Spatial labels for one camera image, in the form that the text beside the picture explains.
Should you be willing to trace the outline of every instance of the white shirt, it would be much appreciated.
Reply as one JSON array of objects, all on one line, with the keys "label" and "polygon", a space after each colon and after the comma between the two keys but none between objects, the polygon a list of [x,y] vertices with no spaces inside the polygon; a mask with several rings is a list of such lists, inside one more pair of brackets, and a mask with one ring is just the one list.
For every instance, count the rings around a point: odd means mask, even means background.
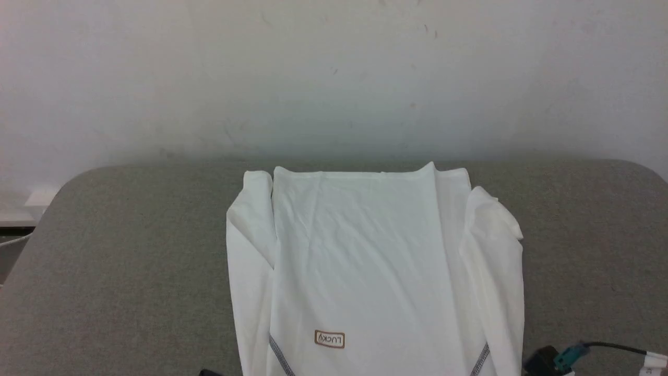
[{"label": "white shirt", "polygon": [[243,373],[518,376],[521,237],[465,169],[247,172],[226,235]]}]

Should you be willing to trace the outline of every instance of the white wall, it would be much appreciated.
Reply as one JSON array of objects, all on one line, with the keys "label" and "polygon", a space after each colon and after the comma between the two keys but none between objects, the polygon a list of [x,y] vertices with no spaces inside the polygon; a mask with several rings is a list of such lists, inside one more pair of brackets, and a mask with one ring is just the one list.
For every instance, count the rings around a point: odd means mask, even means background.
[{"label": "white wall", "polygon": [[0,0],[0,209],[215,155],[628,159],[668,177],[666,0]]}]

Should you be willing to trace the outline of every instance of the gray stitching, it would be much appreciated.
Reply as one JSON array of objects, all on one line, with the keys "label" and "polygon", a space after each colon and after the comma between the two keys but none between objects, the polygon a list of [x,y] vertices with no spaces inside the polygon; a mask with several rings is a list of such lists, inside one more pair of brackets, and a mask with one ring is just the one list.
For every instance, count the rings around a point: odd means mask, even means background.
[{"label": "gray stitching", "polygon": [[485,360],[487,359],[487,356],[490,354],[490,346],[488,343],[485,343],[485,347],[482,348],[482,352],[480,353],[480,356],[478,357],[478,361],[476,362],[476,365],[473,366],[473,371],[471,371],[471,376],[478,376],[480,373],[480,370],[482,369],[482,366],[485,364]]},{"label": "gray stitching", "polygon": [[278,344],[276,344],[276,341],[274,341],[274,337],[272,337],[271,334],[269,335],[269,346],[271,346],[271,349],[274,351],[276,358],[279,360],[279,363],[283,368],[283,372],[285,372],[285,374],[288,376],[295,376],[295,373],[292,372],[290,365],[285,360],[285,356],[283,356],[281,348],[278,346]]}]

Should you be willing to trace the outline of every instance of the brown logo patch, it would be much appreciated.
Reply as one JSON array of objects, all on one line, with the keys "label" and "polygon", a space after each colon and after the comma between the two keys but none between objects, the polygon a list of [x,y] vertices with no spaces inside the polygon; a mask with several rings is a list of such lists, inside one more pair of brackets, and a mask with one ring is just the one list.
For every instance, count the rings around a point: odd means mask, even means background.
[{"label": "brown logo patch", "polygon": [[333,349],[345,347],[345,333],[315,331],[315,344]]}]

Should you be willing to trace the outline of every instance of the gray table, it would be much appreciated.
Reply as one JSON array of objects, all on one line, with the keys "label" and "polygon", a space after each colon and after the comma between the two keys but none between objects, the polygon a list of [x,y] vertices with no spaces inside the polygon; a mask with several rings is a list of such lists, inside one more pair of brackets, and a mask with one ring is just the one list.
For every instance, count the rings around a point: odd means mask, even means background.
[{"label": "gray table", "polygon": [[[2,375],[240,375],[225,211],[247,169],[219,162],[94,170],[57,195],[0,290]],[[407,171],[424,163],[281,163]],[[668,353],[668,184],[622,161],[466,167],[524,232],[524,352],[579,339]],[[637,375],[597,350],[579,375]]]}]

